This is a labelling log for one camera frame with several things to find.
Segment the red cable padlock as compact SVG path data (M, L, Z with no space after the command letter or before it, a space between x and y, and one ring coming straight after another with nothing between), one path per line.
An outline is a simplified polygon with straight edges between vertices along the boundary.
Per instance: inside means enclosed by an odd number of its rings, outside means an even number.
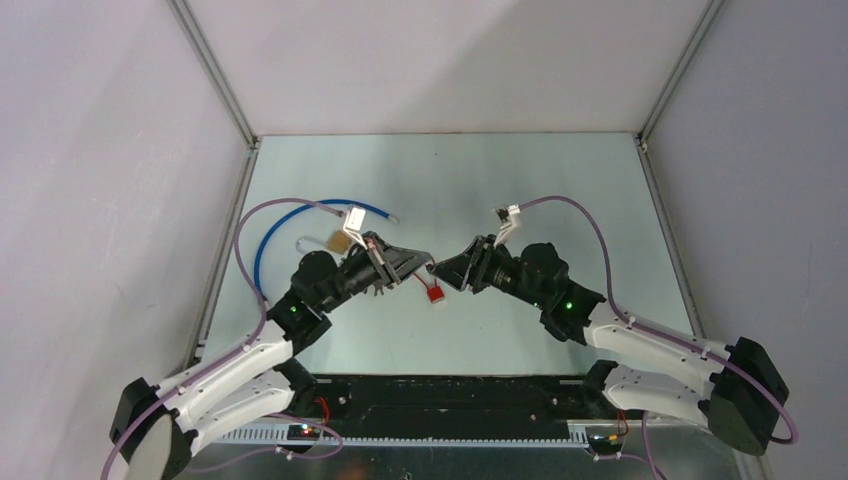
M425 293L431 304L438 304L445 300L444 291L439 286L438 280L435 277L430 276L428 279L425 279L421 274L415 273L414 278L425 287Z

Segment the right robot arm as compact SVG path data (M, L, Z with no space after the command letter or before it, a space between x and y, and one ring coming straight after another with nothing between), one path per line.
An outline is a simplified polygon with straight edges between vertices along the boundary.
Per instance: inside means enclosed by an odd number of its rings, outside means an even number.
M617 409L676 417L707 429L733 449L762 456L789 388L765 348L741 337L728 345L687 336L613 307L602 294L569 277L550 243L533 243L518 256L492 235L478 236L462 253L429 267L458 291L492 287L536 307L545 330L561 342L629 356L649 370L599 360L584 379L585 411L606 418Z

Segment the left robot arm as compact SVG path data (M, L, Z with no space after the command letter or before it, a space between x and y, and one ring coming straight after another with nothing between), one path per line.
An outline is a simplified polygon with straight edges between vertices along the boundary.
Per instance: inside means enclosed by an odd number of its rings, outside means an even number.
M433 260L374 232L363 240L341 260L326 251L304 255L289 290L273 307L261 302L258 325L227 352L155 384L128 384L110 428L108 460L125 460L129 479L173 479L233 430L284 411L311 412L315 380L296 357L329 330L328 313L370 288L402 284Z

